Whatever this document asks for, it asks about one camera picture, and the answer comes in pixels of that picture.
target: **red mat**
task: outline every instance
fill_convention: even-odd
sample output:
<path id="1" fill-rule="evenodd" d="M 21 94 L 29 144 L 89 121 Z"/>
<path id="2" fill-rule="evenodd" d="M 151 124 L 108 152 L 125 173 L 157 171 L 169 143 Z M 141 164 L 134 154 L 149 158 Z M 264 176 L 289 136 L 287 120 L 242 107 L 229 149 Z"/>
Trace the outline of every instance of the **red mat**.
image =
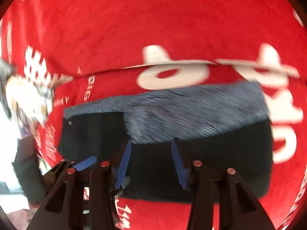
<path id="1" fill-rule="evenodd" d="M 258 80 L 275 140 L 271 186 L 261 203 L 282 229 L 307 181 L 306 39 L 287 0 L 15 0 L 3 18 L 1 44 L 3 58 L 32 81 L 55 86 L 73 79 L 56 89 L 54 111 L 47 127 L 39 128 L 38 149 L 51 165 L 61 159 L 56 147 L 67 106 L 155 89 Z M 199 61 L 186 66 L 181 60 Z M 122 70 L 161 63 L 173 66 Z M 127 199 L 119 206 L 122 227 L 132 230 L 185 229 L 190 209 Z"/>

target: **blue gripper pad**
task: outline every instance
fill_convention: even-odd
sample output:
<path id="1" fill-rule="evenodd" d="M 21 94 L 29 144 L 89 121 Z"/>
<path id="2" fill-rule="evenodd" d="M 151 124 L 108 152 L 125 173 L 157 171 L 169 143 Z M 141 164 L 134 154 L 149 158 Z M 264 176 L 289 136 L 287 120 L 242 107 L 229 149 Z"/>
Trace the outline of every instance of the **blue gripper pad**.
<path id="1" fill-rule="evenodd" d="M 93 155 L 89 158 L 86 158 L 82 162 L 75 164 L 73 168 L 75 168 L 77 171 L 85 170 L 89 166 L 92 166 L 95 162 L 97 162 L 97 157 Z"/>
<path id="2" fill-rule="evenodd" d="M 183 165 L 182 158 L 180 156 L 175 139 L 173 139 L 171 142 L 171 151 L 179 183 L 183 187 L 183 189 L 186 189 L 188 183 L 187 183 L 185 167 Z"/>
<path id="3" fill-rule="evenodd" d="M 131 155 L 131 140 L 128 140 L 126 149 L 122 155 L 122 159 L 120 161 L 120 164 L 117 169 L 117 175 L 116 175 L 116 183 L 115 187 L 116 189 L 119 189 L 122 183 L 124 182 L 124 178 L 126 175 L 130 155 Z"/>

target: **copper rivet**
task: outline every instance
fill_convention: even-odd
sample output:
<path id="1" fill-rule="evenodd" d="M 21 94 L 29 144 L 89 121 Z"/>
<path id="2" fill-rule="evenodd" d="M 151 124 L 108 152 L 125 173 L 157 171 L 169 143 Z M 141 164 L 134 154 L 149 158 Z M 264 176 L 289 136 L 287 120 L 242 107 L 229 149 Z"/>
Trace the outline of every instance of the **copper rivet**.
<path id="1" fill-rule="evenodd" d="M 194 162 L 193 162 L 193 165 L 194 166 L 196 166 L 196 167 L 200 167 L 200 166 L 202 166 L 202 162 L 201 161 L 199 161 L 199 160 L 195 160 Z"/>
<path id="2" fill-rule="evenodd" d="M 109 165 L 110 165 L 110 162 L 108 162 L 108 161 L 103 161 L 103 162 L 100 163 L 101 167 L 109 167 Z"/>
<path id="3" fill-rule="evenodd" d="M 70 169 L 67 170 L 67 174 L 69 174 L 69 175 L 72 175 L 75 172 L 76 172 L 76 169 L 74 169 L 74 168 L 70 168 Z"/>
<path id="4" fill-rule="evenodd" d="M 231 174 L 231 175 L 234 175 L 234 174 L 235 174 L 235 169 L 229 168 L 229 169 L 227 169 L 227 172 L 228 172 L 229 174 Z"/>

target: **black fabric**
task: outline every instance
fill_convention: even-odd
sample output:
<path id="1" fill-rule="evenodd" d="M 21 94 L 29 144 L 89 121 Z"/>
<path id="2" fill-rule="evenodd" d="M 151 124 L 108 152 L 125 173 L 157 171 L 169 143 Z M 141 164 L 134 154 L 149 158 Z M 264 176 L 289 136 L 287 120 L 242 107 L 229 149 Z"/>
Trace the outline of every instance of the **black fabric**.
<path id="1" fill-rule="evenodd" d="M 28 136 L 17 140 L 17 153 L 15 156 L 15 162 L 21 162 L 22 160 L 34 155 L 34 141 L 35 139 L 33 136 Z"/>
<path id="2" fill-rule="evenodd" d="M 59 153 L 66 161 L 80 162 L 95 155 L 108 160 L 126 136 L 122 113 L 95 113 L 63 119 Z"/>
<path id="3" fill-rule="evenodd" d="M 20 162 L 12 163 L 16 177 L 25 193 L 29 203 L 40 204 L 45 195 L 46 188 L 42 180 L 38 159 L 36 155 L 23 159 Z"/>
<path id="4" fill-rule="evenodd" d="M 99 161 L 108 160 L 124 137 L 122 113 L 73 116 L 63 120 L 59 151 L 67 161 L 82 161 L 93 154 Z M 257 197 L 268 191 L 272 167 L 272 135 L 268 119 L 182 143 L 193 160 L 201 160 L 220 171 L 235 168 Z M 183 190 L 178 182 L 169 142 L 133 144 L 126 175 L 131 177 L 131 182 L 124 190 L 124 197 L 192 202 L 193 192 Z"/>
<path id="5" fill-rule="evenodd" d="M 272 168 L 270 121 L 197 140 L 183 141 L 193 160 L 216 170 L 235 168 L 259 198 L 268 191 Z M 178 182 L 170 143 L 133 145 L 124 197 L 153 201 L 192 202 L 193 192 Z"/>

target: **navy blue cloth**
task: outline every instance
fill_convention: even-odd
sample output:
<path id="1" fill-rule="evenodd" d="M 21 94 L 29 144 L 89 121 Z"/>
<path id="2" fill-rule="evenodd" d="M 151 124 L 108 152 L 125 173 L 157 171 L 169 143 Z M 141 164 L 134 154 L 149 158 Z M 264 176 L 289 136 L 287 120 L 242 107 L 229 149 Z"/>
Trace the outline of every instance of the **navy blue cloth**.
<path id="1" fill-rule="evenodd" d="M 63 119 L 58 151 L 76 163 L 94 155 L 98 162 L 109 160 L 126 138 L 122 113 L 94 113 Z"/>
<path id="2" fill-rule="evenodd" d="M 182 141 L 192 160 L 216 171 L 234 168 L 257 198 L 268 192 L 272 169 L 272 135 L 269 120 L 216 136 Z M 179 183 L 171 143 L 134 144 L 127 168 L 131 177 L 124 197 L 152 201 L 193 201 L 194 191 Z"/>
<path id="3" fill-rule="evenodd" d="M 106 112 L 123 113 L 135 144 L 209 137 L 268 119 L 260 85 L 248 81 L 108 97 L 69 107 L 64 118 Z"/>

